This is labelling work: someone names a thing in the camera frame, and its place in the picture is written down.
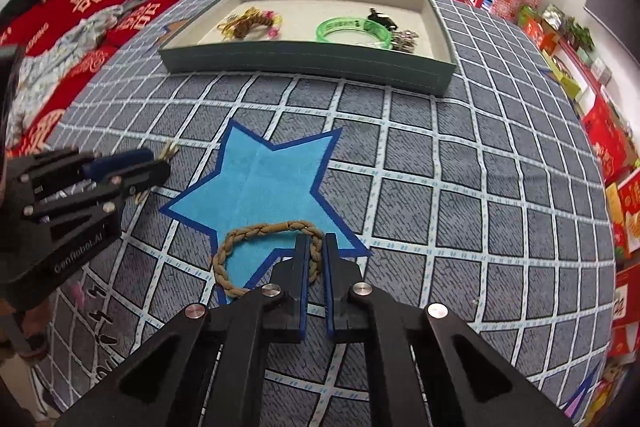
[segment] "yellow box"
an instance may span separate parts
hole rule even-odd
[[[574,79],[572,79],[571,76],[563,73],[547,52],[543,51],[542,56],[544,57],[546,63],[549,65],[549,68],[551,68],[551,72],[554,74],[554,78],[562,86],[562,89],[564,89],[564,92],[571,100],[575,100],[581,91],[578,83]]]

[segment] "tray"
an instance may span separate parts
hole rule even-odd
[[[283,17],[280,38],[223,41],[216,29],[229,14],[250,7]],[[415,54],[350,43],[316,42],[316,27],[333,17],[363,17],[369,8],[389,15],[400,29],[418,33]],[[167,39],[159,54],[170,73],[271,71],[344,76],[425,94],[441,95],[455,70],[453,44],[432,0],[212,0]]]

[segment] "gray checkered tablecloth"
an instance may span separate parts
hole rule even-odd
[[[181,1],[124,46],[49,138],[103,153],[181,147],[166,185],[127,206],[121,240],[76,274],[84,310],[68,285],[57,292],[38,373],[58,403],[186,304],[217,305],[208,237],[158,208],[214,168],[231,118],[277,143],[342,127],[320,191],[372,249],[358,259],[365,279],[412,305],[447,304],[565,403],[606,354],[612,238],[585,134],[526,36],[436,0],[460,63],[443,98],[344,78],[167,74],[156,40],[210,1]],[[271,347],[261,425],[369,425],[362,346],[330,344],[320,287],[310,301],[306,343]]]

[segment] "light blue star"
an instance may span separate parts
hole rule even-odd
[[[214,171],[161,212],[209,235],[213,253],[231,229],[305,219],[335,233],[341,256],[368,255],[318,191],[339,137],[335,129],[274,145],[231,120]],[[292,250],[294,244],[294,232],[281,232],[236,245],[226,262],[229,278],[254,287],[275,259],[287,254],[278,250]]]

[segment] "green bracelet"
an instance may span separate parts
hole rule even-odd
[[[370,21],[369,19],[357,19],[352,17],[335,17],[325,20],[316,28],[316,41],[331,42],[326,36],[330,33],[342,30],[356,30],[373,35],[378,42],[356,44],[356,46],[367,46],[369,48],[391,49],[391,32],[382,24]]]

